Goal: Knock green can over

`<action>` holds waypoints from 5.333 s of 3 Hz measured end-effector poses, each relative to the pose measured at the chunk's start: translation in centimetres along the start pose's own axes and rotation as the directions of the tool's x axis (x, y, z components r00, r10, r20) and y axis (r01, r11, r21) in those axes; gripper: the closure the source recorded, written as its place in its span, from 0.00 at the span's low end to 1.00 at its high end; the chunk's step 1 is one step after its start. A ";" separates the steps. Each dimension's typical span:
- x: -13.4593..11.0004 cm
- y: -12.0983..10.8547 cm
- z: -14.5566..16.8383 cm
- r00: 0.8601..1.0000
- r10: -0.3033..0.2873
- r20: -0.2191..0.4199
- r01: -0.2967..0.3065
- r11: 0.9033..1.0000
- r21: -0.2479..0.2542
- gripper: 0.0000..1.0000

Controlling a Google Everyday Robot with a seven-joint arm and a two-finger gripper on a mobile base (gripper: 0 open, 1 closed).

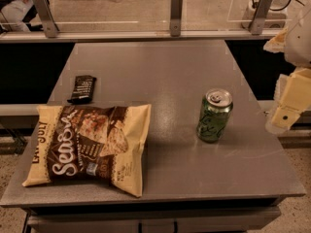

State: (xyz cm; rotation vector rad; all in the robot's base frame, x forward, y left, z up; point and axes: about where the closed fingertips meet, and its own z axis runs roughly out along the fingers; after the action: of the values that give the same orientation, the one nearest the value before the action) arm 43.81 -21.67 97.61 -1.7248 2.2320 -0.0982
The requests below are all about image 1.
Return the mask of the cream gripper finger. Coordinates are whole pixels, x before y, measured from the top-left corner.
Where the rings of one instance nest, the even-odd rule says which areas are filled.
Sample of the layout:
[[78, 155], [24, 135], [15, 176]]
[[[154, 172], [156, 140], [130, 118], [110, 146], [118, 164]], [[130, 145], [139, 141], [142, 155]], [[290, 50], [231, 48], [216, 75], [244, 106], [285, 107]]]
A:
[[281, 74], [274, 91], [274, 103], [265, 129], [272, 134], [288, 131], [311, 107], [311, 69], [297, 67], [291, 74]]
[[267, 41], [263, 49], [272, 53], [284, 52], [288, 28], [282, 29], [276, 36]]

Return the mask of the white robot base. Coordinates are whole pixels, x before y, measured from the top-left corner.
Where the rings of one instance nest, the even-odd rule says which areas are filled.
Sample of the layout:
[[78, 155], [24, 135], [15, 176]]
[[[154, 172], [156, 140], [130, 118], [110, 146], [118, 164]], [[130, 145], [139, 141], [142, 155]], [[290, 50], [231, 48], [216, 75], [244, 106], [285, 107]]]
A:
[[[268, 15], [265, 20], [265, 28], [283, 28], [288, 19], [287, 7], [292, 0], [273, 0], [268, 11]], [[248, 3], [248, 7], [242, 17], [241, 25], [243, 28], [249, 28], [253, 19], [255, 9], [258, 5], [258, 1], [251, 0]]]

